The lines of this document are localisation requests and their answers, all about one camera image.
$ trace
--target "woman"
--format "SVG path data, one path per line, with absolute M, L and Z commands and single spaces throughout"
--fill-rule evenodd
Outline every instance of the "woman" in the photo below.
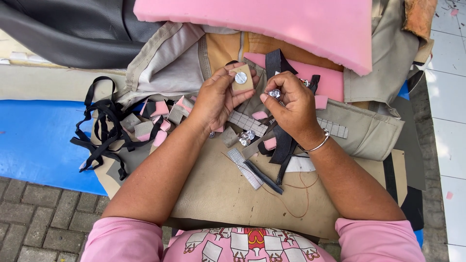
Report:
M 291 241 L 277 241 L 275 229 L 223 228 L 179 232 L 164 252 L 161 226 L 170 215 L 183 184 L 209 133 L 221 127 L 230 112 L 255 91 L 236 96 L 230 85 L 244 63 L 217 70 L 202 85 L 189 117 L 128 177 L 89 234 L 83 262 L 305 262 L 335 260 L 317 245 L 290 232 Z M 252 70 L 253 82 L 258 82 Z M 308 154 L 342 217 L 341 259 L 424 261 L 403 212 L 387 191 L 320 128 L 314 95 L 290 72 L 275 75 L 265 93 L 281 89 L 283 107 L 273 97 L 260 99 L 276 121 Z M 256 234 L 253 244 L 248 234 Z M 279 245 L 270 252 L 267 245 Z

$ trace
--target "orange fabric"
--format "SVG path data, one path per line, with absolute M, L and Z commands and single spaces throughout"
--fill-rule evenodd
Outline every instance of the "orange fabric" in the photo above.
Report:
M 304 49 L 288 44 L 285 41 L 251 32 L 248 33 L 248 39 L 249 52 L 251 53 L 265 55 L 280 48 L 287 59 L 343 72 L 342 65 L 337 65 L 327 58 L 316 56 Z
M 206 34 L 207 56 L 212 74 L 231 60 L 238 60 L 241 33 Z
M 426 45 L 431 37 L 432 18 L 437 6 L 437 0 L 405 0 L 406 20 L 403 30 L 413 32 L 424 39 L 422 46 Z

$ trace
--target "black leather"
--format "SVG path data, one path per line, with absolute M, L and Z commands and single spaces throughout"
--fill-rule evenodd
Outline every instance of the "black leather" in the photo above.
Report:
M 134 0 L 0 0 L 0 28 L 67 67 L 124 69 L 164 22 L 137 21 Z

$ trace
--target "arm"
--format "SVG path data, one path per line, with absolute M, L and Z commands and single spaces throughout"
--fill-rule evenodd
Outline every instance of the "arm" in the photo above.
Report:
M 204 82 L 189 117 L 128 177 L 102 218 L 126 217 L 159 226 L 165 222 L 209 133 L 221 127 L 233 108 L 255 93 L 232 95 L 229 86 L 235 73 L 228 72 L 242 65 L 225 66 Z M 257 83 L 255 70 L 251 74 Z
M 290 72 L 270 78 L 265 92 L 276 88 L 284 94 L 285 107 L 267 94 L 261 94 L 260 98 L 280 127 L 306 150 L 322 143 L 325 136 L 315 116 L 312 91 Z M 406 219 L 388 192 L 332 138 L 319 149 L 310 152 L 309 157 L 343 217 L 382 221 Z

